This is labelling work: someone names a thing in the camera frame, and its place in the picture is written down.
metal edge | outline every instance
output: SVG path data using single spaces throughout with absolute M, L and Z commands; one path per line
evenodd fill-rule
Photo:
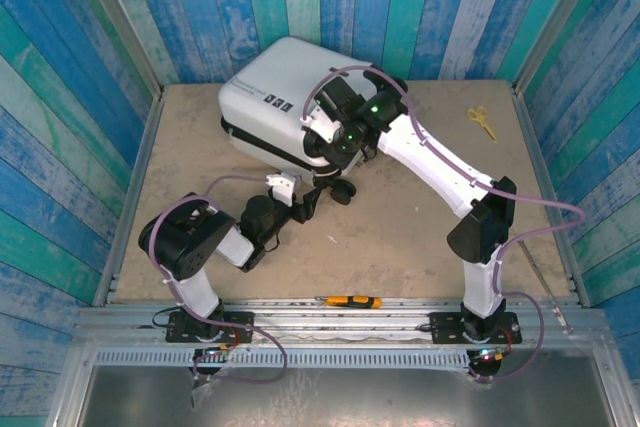
M 136 164 L 133 167 L 129 189 L 127 190 L 127 195 L 124 200 L 122 214 L 118 221 L 118 227 L 116 228 L 109 257 L 107 257 L 107 262 L 102 271 L 98 290 L 93 298 L 93 306 L 103 306 L 105 304 L 107 296 L 109 295 L 113 276 L 120 272 L 120 269 L 122 268 L 122 262 L 124 260 L 129 236 L 131 235 L 131 228 L 133 226 L 133 218 L 136 213 L 136 206 L 140 200 L 140 193 L 142 191 L 142 185 L 144 183 L 147 167 L 151 158 L 151 152 L 153 150 L 153 144 L 155 142 L 163 108 L 164 93 L 161 93 L 160 97 L 156 97 L 151 105 L 147 125 L 145 127 L 144 134 L 142 135 L 142 141 L 140 142 L 138 158 L 136 159 Z
M 152 95 L 160 95 L 162 86 L 122 3 L 120 0 L 100 0 L 100 3 Z
M 538 144 L 538 140 L 535 136 L 533 124 L 529 117 L 529 111 L 527 109 L 524 96 L 522 93 L 516 93 L 514 91 L 512 93 L 512 99 L 516 115 L 518 116 L 518 121 L 520 122 L 520 129 L 522 130 L 522 135 L 524 136 L 524 141 L 527 145 L 527 150 L 529 151 L 533 171 L 536 175 L 536 179 L 538 180 L 540 193 L 543 198 L 555 201 L 557 200 L 556 193 L 553 189 L 551 177 L 549 177 L 549 171 L 547 170 L 547 166 L 544 162 L 540 145 Z M 564 223 L 559 209 L 546 207 L 546 210 L 551 225 L 560 225 Z M 573 253 L 573 249 L 571 248 L 571 242 L 569 241 L 567 232 L 565 230 L 556 231 L 553 233 L 553 236 L 558 247 L 558 252 L 560 254 L 560 259 L 562 260 L 565 273 L 569 277 L 569 280 L 575 285 L 576 293 L 578 294 L 578 298 L 582 305 L 589 307 L 591 305 L 589 296 L 587 295 L 584 282 L 582 281 L 582 275 L 580 274 L 580 269 L 578 268 L 578 263 Z
M 527 89 L 578 1 L 558 0 L 516 74 L 513 85 L 518 91 L 524 92 Z
M 98 348 L 89 344 L 69 348 L 56 388 L 47 427 L 76 427 L 89 391 Z
M 602 387 L 617 427 L 640 425 L 640 401 L 624 367 L 615 341 L 596 339 L 589 347 L 600 374 Z

black mounting plate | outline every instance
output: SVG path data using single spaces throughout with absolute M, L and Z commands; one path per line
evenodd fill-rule
M 167 324 L 167 333 L 165 336 L 165 340 L 169 343 L 201 343 L 202 339 L 199 339 L 195 335 L 188 332 L 186 329 L 186 321 L 188 314 L 179 310 L 176 312 L 172 312 L 169 315 L 169 322 Z M 224 312 L 222 314 L 222 320 L 224 322 L 234 322 L 236 324 L 243 325 L 253 325 L 253 312 Z M 245 329 L 235 329 L 235 331 L 240 336 L 241 344 L 248 344 L 251 342 L 253 337 L 253 332 L 251 330 Z M 220 337 L 216 338 L 212 343 L 216 344 L 232 344 L 234 342 L 234 338 L 231 337 L 231 331 L 227 328 L 222 329 L 222 334 Z
M 511 334 L 512 344 L 522 343 L 522 334 L 520 332 L 520 324 L 518 316 L 513 312 L 504 312 L 497 319 L 497 326 L 506 329 Z M 481 345 L 471 342 L 466 335 L 463 335 L 464 323 L 460 312 L 435 312 L 429 314 L 428 330 L 431 332 L 434 344 L 472 344 Z M 500 330 L 489 337 L 487 342 L 483 344 L 507 344 L 504 333 Z

beige table surface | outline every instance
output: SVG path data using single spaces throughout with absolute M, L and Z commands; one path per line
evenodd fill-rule
M 169 299 L 169 290 L 137 247 L 142 227 L 190 191 L 203 192 L 223 174 L 266 175 L 273 169 L 236 151 L 220 127 L 219 85 L 175 85 L 164 111 L 147 170 L 116 300 Z M 502 81 L 416 81 L 409 91 L 423 125 L 466 162 L 495 179 L 513 179 L 519 193 L 540 192 L 519 128 L 507 83 Z M 469 108 L 485 106 L 498 137 L 491 142 L 468 120 Z M 323 194 L 314 219 L 290 222 L 282 245 L 251 272 L 242 273 L 212 256 L 207 274 L 223 299 L 304 298 L 319 295 L 461 297 L 462 261 L 449 249 L 447 233 L 458 219 L 413 173 L 390 157 L 358 165 L 347 177 L 358 188 L 349 206 Z M 227 182 L 213 197 L 239 218 L 251 195 L 265 186 Z M 512 236 L 548 225 L 544 210 L 519 203 Z M 552 291 L 568 295 L 551 235 L 527 241 Z M 519 247 L 506 256 L 504 289 L 535 295 L 544 291 Z

blue wooden wall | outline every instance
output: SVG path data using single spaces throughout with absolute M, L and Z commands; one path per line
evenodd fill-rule
M 162 84 L 222 82 L 292 35 L 412 79 L 513 80 L 557 0 L 120 0 Z
M 587 213 L 569 237 L 591 304 L 640 379 L 640 0 L 579 0 L 525 98 L 558 199 Z
M 151 101 L 98 0 L 0 0 L 0 425 L 44 425 Z

scissors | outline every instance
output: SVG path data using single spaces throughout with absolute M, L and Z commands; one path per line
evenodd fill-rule
M 491 127 L 489 127 L 489 124 L 487 124 L 487 109 L 482 106 L 477 109 L 469 109 L 467 110 L 467 117 L 474 122 L 478 122 L 494 143 L 498 142 L 496 134 Z

